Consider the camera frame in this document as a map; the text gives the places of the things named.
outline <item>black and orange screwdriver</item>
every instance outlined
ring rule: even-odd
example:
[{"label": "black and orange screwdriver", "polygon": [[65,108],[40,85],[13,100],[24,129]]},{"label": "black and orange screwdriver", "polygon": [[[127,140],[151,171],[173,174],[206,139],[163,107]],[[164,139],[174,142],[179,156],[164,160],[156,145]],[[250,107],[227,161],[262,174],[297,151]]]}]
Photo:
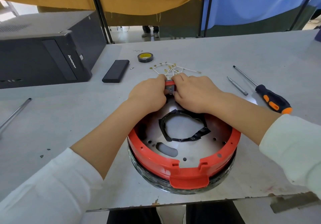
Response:
[{"label": "black and orange screwdriver", "polygon": [[245,73],[239,70],[237,67],[233,66],[237,71],[243,74],[249,81],[251,81],[255,86],[255,91],[263,98],[263,100],[267,103],[269,108],[273,111],[282,113],[282,114],[290,114],[292,112],[292,108],[290,103],[282,96],[275,94],[274,92],[268,90],[264,85],[257,85],[253,80],[251,80]]}]

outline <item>white sleeve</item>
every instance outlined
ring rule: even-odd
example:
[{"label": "white sleeve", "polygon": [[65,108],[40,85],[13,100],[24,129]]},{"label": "white sleeve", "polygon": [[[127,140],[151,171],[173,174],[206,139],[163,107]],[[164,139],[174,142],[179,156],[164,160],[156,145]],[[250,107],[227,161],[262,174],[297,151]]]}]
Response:
[{"label": "white sleeve", "polygon": [[260,151],[283,168],[292,184],[321,198],[321,126],[283,115],[265,133]]},{"label": "white sleeve", "polygon": [[0,223],[78,224],[102,177],[67,148],[0,202]]}]

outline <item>black metal pole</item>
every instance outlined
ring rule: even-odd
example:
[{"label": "black metal pole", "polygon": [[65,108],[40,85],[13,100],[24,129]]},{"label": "black metal pole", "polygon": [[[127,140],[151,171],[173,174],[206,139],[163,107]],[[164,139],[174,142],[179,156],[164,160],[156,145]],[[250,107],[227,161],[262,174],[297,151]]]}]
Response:
[{"label": "black metal pole", "polygon": [[301,16],[301,14],[303,13],[304,9],[307,7],[307,5],[309,4],[309,2],[310,2],[310,0],[305,0],[305,1],[304,1],[304,3],[303,3],[303,5],[302,5],[302,7],[300,8],[300,10],[299,10],[299,12],[298,12],[297,16],[295,17],[295,19],[294,19],[294,21],[293,21],[292,25],[290,26],[290,28],[288,29],[288,31],[293,30],[293,28],[294,28],[295,24],[298,22],[298,20],[299,20],[299,18],[300,18],[300,16]]},{"label": "black metal pole", "polygon": [[201,14],[200,14],[200,22],[199,22],[199,24],[198,24],[197,38],[200,38],[200,37],[201,37],[203,12],[204,12],[204,0],[202,0],[202,4],[201,4]]},{"label": "black metal pole", "polygon": [[104,36],[106,35],[106,31],[107,31],[110,43],[114,43],[113,39],[111,38],[111,35],[110,35],[110,31],[109,31],[109,28],[108,28],[108,24],[107,24],[107,20],[106,20],[104,11],[102,9],[101,2],[100,2],[100,0],[94,0],[94,3],[95,3],[96,10],[98,12],[98,15],[100,16],[99,19],[101,20],[101,22],[103,24],[102,29],[103,29]]},{"label": "black metal pole", "polygon": [[204,29],[203,37],[206,37],[206,32],[207,32],[207,27],[208,27],[208,20],[210,19],[211,5],[212,5],[212,0],[208,0],[207,13],[206,13],[206,22],[205,22],[205,29]]}]

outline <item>black trousers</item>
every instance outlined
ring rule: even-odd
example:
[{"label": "black trousers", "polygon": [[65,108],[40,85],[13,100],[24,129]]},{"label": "black trousers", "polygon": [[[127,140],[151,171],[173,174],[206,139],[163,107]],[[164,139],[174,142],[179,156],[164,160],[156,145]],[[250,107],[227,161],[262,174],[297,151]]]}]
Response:
[{"label": "black trousers", "polygon": [[[161,224],[155,207],[111,210],[107,224]],[[233,201],[186,205],[186,224],[245,224]]]},{"label": "black trousers", "polygon": [[[142,26],[142,29],[145,33],[150,33],[150,27],[148,25]],[[159,32],[159,27],[158,26],[153,26],[153,32],[158,33]]]}]

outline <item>small metal bit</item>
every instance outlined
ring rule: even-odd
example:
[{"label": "small metal bit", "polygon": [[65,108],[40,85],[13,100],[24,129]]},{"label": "small metal bit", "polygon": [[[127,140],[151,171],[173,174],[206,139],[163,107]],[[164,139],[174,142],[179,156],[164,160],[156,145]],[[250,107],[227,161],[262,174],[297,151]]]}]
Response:
[{"label": "small metal bit", "polygon": [[243,73],[241,70],[239,70],[236,66],[233,66],[233,68],[235,68],[237,71],[239,71],[241,74],[243,74],[249,81],[251,81],[257,87],[257,84],[255,84],[255,82],[253,80],[251,80],[248,76],[246,76],[245,73]]},{"label": "small metal bit", "polygon": [[234,85],[240,92],[243,93],[244,96],[247,96],[248,93],[246,92],[246,90],[244,90],[242,87],[240,87],[234,80],[232,80],[231,78],[227,77],[228,80],[232,83],[232,85]]},{"label": "small metal bit", "polygon": [[0,125],[0,129],[2,129],[7,122],[10,121],[10,119],[12,119],[14,117],[14,115],[16,115],[18,112],[20,112],[23,108],[26,107],[26,105],[32,100],[32,98],[28,98],[17,110],[14,111],[14,113],[12,113],[10,115],[10,117],[8,117],[1,125]]}]

